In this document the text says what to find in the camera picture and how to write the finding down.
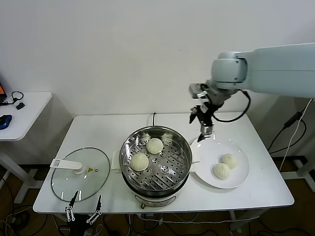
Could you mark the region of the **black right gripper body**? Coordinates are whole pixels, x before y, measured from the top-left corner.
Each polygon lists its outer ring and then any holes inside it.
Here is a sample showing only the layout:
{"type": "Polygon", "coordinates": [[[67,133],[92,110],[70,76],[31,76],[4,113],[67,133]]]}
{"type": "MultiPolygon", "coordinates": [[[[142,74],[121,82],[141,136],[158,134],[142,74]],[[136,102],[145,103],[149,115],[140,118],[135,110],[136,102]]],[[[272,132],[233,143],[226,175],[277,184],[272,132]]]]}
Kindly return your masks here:
{"type": "Polygon", "coordinates": [[[197,106],[197,117],[201,124],[205,126],[212,126],[212,116],[215,111],[219,109],[218,105],[214,105],[210,102],[202,103],[197,106]]]}

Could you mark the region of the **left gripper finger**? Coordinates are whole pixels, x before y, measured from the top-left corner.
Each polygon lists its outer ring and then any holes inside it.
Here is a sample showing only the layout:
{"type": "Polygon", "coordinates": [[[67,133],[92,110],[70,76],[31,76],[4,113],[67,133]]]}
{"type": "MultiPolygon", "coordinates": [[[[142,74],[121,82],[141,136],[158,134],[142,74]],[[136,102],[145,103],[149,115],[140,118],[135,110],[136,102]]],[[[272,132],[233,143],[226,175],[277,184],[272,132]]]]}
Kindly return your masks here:
{"type": "Polygon", "coordinates": [[[78,195],[78,191],[75,192],[74,196],[71,198],[68,206],[65,207],[65,213],[66,213],[66,219],[67,222],[74,222],[75,221],[75,216],[73,213],[73,206],[76,200],[76,197],[78,195]]]}
{"type": "Polygon", "coordinates": [[[101,213],[101,195],[100,195],[97,201],[95,212],[89,219],[87,219],[86,223],[94,223],[101,215],[102,213],[101,213]]]}

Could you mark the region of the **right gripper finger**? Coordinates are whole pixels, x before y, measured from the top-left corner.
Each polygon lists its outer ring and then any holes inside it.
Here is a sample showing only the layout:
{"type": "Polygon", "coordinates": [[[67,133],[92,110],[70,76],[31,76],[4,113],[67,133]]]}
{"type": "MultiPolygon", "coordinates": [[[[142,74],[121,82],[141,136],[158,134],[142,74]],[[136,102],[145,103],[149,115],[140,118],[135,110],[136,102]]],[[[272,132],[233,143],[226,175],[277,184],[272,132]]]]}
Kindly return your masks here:
{"type": "Polygon", "coordinates": [[[189,116],[189,124],[192,124],[192,122],[197,118],[199,119],[200,115],[200,106],[196,105],[193,108],[190,109],[191,113],[189,116]]]}
{"type": "Polygon", "coordinates": [[[205,124],[201,124],[200,135],[197,139],[198,142],[201,142],[207,138],[210,138],[213,133],[213,126],[207,126],[205,124]]]}

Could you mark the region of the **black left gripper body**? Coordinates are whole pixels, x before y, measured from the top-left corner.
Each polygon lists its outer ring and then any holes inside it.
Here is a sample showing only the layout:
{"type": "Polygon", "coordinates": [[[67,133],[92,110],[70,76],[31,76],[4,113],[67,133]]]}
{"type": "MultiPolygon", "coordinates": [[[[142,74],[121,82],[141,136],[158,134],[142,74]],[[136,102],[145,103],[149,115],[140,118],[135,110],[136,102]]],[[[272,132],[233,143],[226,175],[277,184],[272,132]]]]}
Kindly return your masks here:
{"type": "Polygon", "coordinates": [[[74,214],[74,220],[71,216],[67,216],[67,225],[69,227],[70,236],[87,236],[87,230],[92,227],[93,220],[96,215],[74,214]]]}

